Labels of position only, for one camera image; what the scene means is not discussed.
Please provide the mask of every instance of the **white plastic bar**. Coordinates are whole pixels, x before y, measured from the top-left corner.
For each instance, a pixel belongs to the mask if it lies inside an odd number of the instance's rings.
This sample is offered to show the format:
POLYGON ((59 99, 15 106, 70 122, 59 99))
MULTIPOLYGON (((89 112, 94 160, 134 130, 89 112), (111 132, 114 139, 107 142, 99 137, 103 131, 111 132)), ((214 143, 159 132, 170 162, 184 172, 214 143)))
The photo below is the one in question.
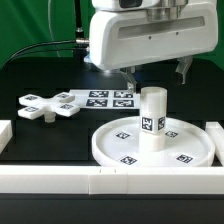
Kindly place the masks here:
POLYGON ((0 193, 224 194, 224 168, 0 166, 0 193))
POLYGON ((220 163, 224 166, 224 130, 218 122, 208 122, 206 132, 210 135, 215 143, 215 154, 220 163))
POLYGON ((88 194, 88 167, 0 166, 0 193, 88 194))
POLYGON ((0 153, 12 138, 11 121, 0 121, 0 153))

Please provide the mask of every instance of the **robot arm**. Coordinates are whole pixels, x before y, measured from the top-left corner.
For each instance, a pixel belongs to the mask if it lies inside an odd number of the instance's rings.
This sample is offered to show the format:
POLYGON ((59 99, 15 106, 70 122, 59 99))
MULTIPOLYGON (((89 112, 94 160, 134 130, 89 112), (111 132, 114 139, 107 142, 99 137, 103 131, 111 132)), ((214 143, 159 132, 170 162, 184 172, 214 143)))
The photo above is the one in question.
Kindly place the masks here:
POLYGON ((102 70, 178 58, 186 75, 192 55, 218 42, 217 0, 93 0, 90 55, 102 70))

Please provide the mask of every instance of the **metal bracket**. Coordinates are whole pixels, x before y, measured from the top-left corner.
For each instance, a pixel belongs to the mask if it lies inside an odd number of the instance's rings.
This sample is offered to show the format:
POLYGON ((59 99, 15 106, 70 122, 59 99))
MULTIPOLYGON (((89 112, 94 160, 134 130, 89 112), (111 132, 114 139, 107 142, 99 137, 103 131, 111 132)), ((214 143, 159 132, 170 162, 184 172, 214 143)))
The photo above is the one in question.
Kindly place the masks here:
POLYGON ((135 66, 122 68, 120 69, 120 73, 123 75, 124 79, 127 82, 127 90, 129 93, 133 94, 136 92, 136 80, 133 76, 135 73, 135 66))
POLYGON ((183 85, 186 83, 186 75, 193 62, 193 56, 178 58, 177 61, 179 61, 179 64, 177 66, 176 73, 182 76, 181 84, 183 85))

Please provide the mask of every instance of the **black and white marker tile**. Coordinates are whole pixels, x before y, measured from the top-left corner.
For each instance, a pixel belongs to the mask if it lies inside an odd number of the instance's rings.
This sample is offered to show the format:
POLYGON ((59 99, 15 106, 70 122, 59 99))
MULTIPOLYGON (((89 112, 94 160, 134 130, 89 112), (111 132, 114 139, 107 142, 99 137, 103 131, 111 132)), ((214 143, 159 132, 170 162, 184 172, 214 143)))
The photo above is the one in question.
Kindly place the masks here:
POLYGON ((128 92, 115 91, 114 98, 133 98, 133 94, 130 94, 128 92))
POLYGON ((109 96, 109 91, 90 91, 89 97, 94 98, 107 98, 109 96))
POLYGON ((153 120, 150 118, 143 117, 142 118, 142 129, 147 130, 147 131, 152 131, 153 120))
POLYGON ((178 136, 178 133, 173 132, 173 131, 168 131, 168 132, 166 133, 166 135, 167 135, 168 137, 170 137, 170 138, 175 138, 175 137, 178 136))
POLYGON ((120 160, 120 162, 125 163, 126 165, 132 165, 132 164, 136 163, 137 161, 138 161, 137 159, 134 159, 130 156, 126 156, 120 160))
POLYGON ((193 158, 190 157, 190 156, 186 156, 186 155, 182 154, 182 155, 177 157, 177 160, 180 161, 180 162, 188 164, 188 163, 192 162, 193 158))
POLYGON ((134 107, 134 100, 114 100, 113 107, 134 107))
POLYGON ((87 107, 107 107, 108 100, 91 100, 88 99, 86 106, 87 107))

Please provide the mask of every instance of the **white plastic block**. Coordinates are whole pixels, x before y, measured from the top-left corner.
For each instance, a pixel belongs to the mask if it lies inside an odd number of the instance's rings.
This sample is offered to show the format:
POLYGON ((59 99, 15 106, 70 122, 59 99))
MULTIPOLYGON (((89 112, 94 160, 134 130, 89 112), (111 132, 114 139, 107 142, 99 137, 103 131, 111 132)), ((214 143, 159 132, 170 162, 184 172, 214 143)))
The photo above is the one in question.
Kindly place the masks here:
POLYGON ((0 153, 12 138, 11 121, 0 121, 0 153))
POLYGON ((224 169, 132 168, 127 186, 127 194, 223 194, 224 169))
POLYGON ((0 166, 0 193, 88 194, 89 167, 0 166))
POLYGON ((125 169, 96 167, 89 175, 89 194, 126 194, 125 169))
POLYGON ((51 99, 29 94, 19 98, 20 104, 27 108, 19 110, 18 114, 31 120, 45 115, 46 122, 54 122, 54 113, 69 117, 80 111, 80 107, 72 103, 74 100, 73 94, 65 92, 57 94, 51 99))
POLYGON ((44 108, 40 105, 30 106, 18 111, 20 117, 34 120, 44 114, 44 108))
POLYGON ((218 122, 207 122, 206 132, 215 143, 215 154, 224 166, 224 130, 218 122))
POLYGON ((57 114, 60 114, 62 116, 65 117, 70 117, 73 114, 77 113, 80 111, 80 107, 77 105, 73 105, 73 104, 69 104, 69 103, 65 103, 65 104, 61 104, 61 105, 57 105, 54 109, 54 111, 57 114))

